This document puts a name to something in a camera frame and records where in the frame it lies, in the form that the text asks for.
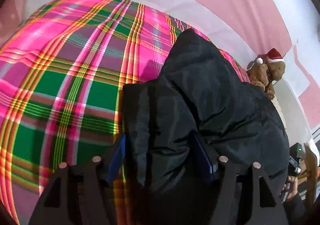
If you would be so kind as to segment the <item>person right hand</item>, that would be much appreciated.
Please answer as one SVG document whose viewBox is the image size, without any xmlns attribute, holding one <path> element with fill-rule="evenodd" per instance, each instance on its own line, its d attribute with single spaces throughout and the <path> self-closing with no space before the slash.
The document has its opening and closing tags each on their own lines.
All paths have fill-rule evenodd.
<svg viewBox="0 0 320 225">
<path fill-rule="evenodd" d="M 298 178 L 295 176 L 288 176 L 286 183 L 284 184 L 280 199 L 282 202 L 287 202 L 292 200 L 298 194 Z"/>
</svg>

